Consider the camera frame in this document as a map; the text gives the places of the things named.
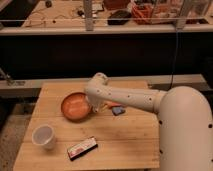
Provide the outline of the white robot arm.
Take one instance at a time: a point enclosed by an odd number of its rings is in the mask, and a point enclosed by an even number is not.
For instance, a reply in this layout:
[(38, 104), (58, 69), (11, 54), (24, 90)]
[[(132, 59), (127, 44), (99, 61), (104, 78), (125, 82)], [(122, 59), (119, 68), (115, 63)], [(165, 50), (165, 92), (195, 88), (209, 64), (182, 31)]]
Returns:
[(103, 73), (84, 92), (94, 111), (104, 100), (154, 113), (159, 124), (159, 171), (213, 171), (213, 114), (207, 99), (188, 86), (168, 91), (117, 88)]

